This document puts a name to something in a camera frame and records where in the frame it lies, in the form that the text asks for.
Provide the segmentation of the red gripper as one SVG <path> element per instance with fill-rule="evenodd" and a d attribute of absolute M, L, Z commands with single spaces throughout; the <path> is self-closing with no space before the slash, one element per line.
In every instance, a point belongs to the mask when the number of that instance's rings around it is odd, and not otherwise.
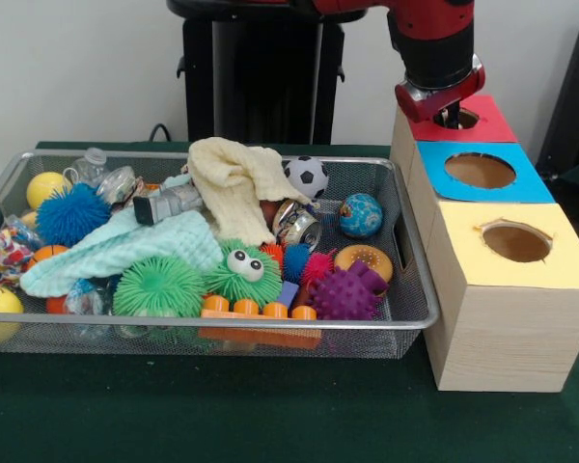
<path fill-rule="evenodd" d="M 484 83 L 483 63 L 474 55 L 471 71 L 459 83 L 443 89 L 423 90 L 405 80 L 395 87 L 395 96 L 400 109 L 411 121 L 420 123 L 433 118 L 438 125 L 460 129 L 460 102 L 480 91 Z"/>

